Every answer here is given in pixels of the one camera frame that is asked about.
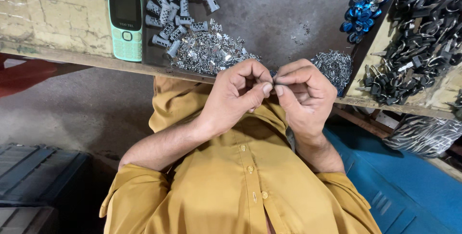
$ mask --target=concrete floor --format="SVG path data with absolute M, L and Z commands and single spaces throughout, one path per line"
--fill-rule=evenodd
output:
M 153 77 L 89 68 L 0 99 L 0 143 L 44 143 L 95 156 L 116 169 L 152 134 Z

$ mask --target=shirt placket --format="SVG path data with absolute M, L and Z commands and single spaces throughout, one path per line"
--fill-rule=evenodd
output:
M 237 141 L 236 148 L 239 150 L 247 187 L 250 232 L 265 233 L 267 231 L 266 218 L 263 209 L 262 190 L 260 188 L 260 179 L 258 177 L 257 167 L 252 158 L 250 145 L 246 141 L 245 135 L 242 131 L 235 131 L 235 136 Z

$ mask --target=mint green feature phone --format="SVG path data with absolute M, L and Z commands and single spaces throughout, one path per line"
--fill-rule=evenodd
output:
M 112 45 L 118 59 L 141 62 L 143 0 L 108 0 Z

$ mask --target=man's left hand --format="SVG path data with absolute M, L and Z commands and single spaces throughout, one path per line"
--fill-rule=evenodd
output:
M 230 130 L 246 113 L 269 97 L 273 78 L 255 59 L 247 59 L 218 73 L 202 113 L 196 119 L 211 138 Z

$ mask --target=forearm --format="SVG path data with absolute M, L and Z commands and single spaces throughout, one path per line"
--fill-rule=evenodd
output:
M 345 172 L 342 158 L 322 133 L 317 137 L 295 134 L 295 139 L 298 155 L 313 172 Z
M 197 119 L 171 126 L 133 145 L 122 157 L 119 170 L 126 164 L 134 164 L 165 172 L 175 161 L 210 138 Z

